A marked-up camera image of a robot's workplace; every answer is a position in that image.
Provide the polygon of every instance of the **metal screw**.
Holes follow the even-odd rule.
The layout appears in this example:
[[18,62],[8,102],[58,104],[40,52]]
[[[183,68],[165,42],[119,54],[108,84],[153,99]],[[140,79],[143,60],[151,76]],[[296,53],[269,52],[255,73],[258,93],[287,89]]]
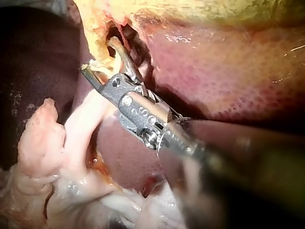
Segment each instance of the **metal screw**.
[[146,130],[142,135],[143,141],[146,145],[146,147],[150,149],[156,149],[156,142],[158,135],[151,130]]
[[136,87],[134,88],[134,91],[135,91],[135,92],[139,92],[139,93],[142,94],[142,88],[139,87],[139,86],[136,86]]
[[123,99],[122,99],[122,103],[125,106],[130,106],[132,104],[131,96],[129,96],[129,95],[124,96]]
[[115,78],[112,82],[113,87],[119,87],[121,84],[121,80],[119,78]]

